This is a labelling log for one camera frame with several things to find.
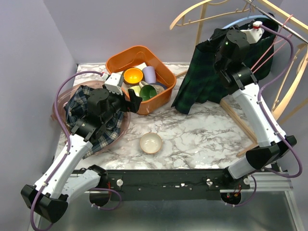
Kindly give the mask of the navy plaid skirt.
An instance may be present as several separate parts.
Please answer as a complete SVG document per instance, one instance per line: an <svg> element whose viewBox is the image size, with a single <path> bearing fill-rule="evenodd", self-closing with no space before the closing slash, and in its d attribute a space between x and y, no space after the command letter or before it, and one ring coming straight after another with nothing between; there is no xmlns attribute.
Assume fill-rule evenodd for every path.
<svg viewBox="0 0 308 231"><path fill-rule="evenodd" d="M87 98L94 90L89 86L79 86L69 101L64 106L65 123L68 130L76 125L78 119L84 115L88 109ZM123 132L123 125L125 123L125 113L119 111L106 124L106 132L95 142L91 148L82 158L86 159L93 155L101 154L105 150L111 149L120 140L120 135Z"/></svg>

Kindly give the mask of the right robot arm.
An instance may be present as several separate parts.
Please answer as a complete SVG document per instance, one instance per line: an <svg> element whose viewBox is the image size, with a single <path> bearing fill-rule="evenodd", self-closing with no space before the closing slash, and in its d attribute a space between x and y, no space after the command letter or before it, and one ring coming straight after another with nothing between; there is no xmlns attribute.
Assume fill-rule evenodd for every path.
<svg viewBox="0 0 308 231"><path fill-rule="evenodd" d="M249 30L230 29L216 51L214 69L220 81L252 125L258 146L248 150L244 157L223 170L222 185L228 189L239 179L280 159L297 143L294 136L286 135L267 107L252 70L244 64L250 45L262 37L263 31L273 31L260 21Z"/></svg>

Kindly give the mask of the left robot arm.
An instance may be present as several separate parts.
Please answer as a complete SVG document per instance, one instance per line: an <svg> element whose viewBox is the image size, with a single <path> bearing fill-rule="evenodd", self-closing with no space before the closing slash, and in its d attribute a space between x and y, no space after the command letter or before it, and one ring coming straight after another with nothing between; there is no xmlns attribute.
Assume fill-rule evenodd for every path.
<svg viewBox="0 0 308 231"><path fill-rule="evenodd" d="M50 223L56 223L68 204L84 192L108 188L108 173L92 165L75 180L69 180L78 162L106 132L106 124L118 113L138 112L142 98L129 89L124 95L105 88L93 89L86 96L86 110L69 132L67 145L46 173L34 185L25 185L21 195L31 214L37 213Z"/></svg>

